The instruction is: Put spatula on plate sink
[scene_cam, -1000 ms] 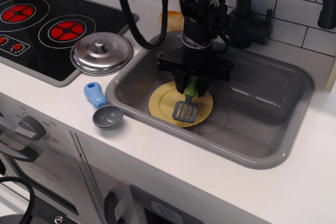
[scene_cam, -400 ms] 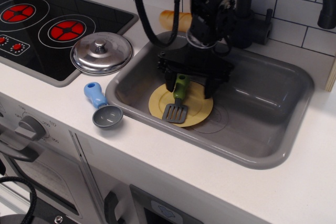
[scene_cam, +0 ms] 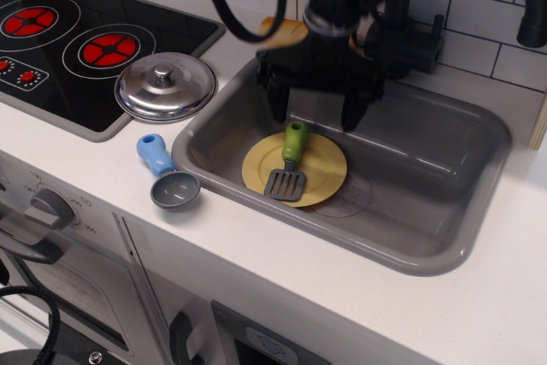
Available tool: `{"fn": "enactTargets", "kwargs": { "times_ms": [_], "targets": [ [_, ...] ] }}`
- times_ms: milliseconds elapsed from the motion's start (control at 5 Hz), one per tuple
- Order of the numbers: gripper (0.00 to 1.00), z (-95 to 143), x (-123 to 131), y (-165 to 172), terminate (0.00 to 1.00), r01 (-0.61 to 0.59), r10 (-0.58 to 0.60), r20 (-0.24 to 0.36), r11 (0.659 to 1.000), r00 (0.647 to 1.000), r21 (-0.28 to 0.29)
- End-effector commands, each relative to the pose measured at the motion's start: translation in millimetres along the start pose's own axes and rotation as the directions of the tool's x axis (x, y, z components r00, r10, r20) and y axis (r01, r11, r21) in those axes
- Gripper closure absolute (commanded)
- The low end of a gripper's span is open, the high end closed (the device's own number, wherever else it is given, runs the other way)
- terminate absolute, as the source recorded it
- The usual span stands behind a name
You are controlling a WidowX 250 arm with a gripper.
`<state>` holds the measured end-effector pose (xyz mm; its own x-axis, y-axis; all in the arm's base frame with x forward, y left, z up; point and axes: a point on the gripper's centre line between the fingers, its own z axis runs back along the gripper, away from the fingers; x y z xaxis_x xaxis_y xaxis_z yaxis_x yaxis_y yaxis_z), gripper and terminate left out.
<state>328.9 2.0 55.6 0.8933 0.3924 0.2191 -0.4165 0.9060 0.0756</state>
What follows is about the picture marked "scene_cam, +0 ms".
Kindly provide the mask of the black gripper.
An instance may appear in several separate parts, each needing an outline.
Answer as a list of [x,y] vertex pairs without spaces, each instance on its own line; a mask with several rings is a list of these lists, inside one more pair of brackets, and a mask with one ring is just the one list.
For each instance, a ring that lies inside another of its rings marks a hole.
[[344,132],[355,130],[369,101],[381,99],[384,93],[381,65],[349,50],[343,40],[322,40],[310,33],[300,44],[261,50],[256,58],[256,81],[267,87],[268,103],[279,123],[286,118],[290,86],[333,92],[348,89],[341,116]]

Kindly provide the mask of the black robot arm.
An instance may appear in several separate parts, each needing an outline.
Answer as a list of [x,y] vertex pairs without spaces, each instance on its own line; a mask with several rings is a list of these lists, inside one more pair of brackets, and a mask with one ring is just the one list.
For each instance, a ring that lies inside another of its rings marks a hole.
[[370,103],[382,98],[381,65],[350,44],[361,18],[383,0],[309,0],[303,13],[307,35],[295,44],[261,50],[256,81],[268,92],[274,119],[285,120],[292,88],[334,92],[344,97],[341,125],[356,128]]

